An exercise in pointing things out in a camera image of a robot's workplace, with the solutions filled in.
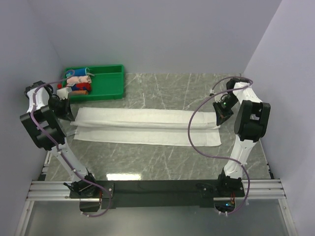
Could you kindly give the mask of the white towel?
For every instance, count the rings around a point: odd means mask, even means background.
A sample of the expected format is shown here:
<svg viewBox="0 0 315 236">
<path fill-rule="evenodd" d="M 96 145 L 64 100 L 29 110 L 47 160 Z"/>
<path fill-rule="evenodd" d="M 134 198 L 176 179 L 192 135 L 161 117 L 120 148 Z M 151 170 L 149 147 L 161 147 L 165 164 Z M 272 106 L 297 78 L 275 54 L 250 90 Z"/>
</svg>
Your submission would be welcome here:
<svg viewBox="0 0 315 236">
<path fill-rule="evenodd" d="M 75 139 L 89 142 L 196 147 L 221 145 L 214 112 L 91 108 L 78 110 Z"/>
</svg>

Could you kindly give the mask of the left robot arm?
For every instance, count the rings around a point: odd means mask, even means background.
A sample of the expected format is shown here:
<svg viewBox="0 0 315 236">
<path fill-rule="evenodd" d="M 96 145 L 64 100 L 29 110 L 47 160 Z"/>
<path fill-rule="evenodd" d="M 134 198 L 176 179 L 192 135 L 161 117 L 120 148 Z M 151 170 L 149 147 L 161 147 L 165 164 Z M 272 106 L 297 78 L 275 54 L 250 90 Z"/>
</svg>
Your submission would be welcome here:
<svg viewBox="0 0 315 236">
<path fill-rule="evenodd" d="M 81 164 L 67 143 L 60 120 L 74 121 L 69 99 L 54 94 L 50 83 L 38 81 L 25 88 L 29 108 L 20 121 L 38 148 L 55 156 L 68 172 L 71 183 L 64 185 L 77 198 L 92 198 L 99 185 L 91 172 Z"/>
</svg>

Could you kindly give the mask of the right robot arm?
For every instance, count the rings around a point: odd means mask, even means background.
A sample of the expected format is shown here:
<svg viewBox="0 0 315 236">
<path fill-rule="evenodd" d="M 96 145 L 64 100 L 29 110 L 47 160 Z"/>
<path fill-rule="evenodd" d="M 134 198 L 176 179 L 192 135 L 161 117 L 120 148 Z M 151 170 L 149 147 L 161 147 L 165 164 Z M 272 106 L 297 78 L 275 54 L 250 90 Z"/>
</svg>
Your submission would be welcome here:
<svg viewBox="0 0 315 236">
<path fill-rule="evenodd" d="M 244 77 L 227 77 L 226 92 L 213 103 L 216 125 L 226 122 L 234 113 L 232 108 L 239 103 L 240 108 L 234 123 L 236 135 L 230 158 L 218 177 L 217 192 L 222 196 L 244 196 L 242 176 L 244 164 L 256 143 L 267 130 L 271 105 L 257 97 L 251 88 L 252 81 Z"/>
</svg>

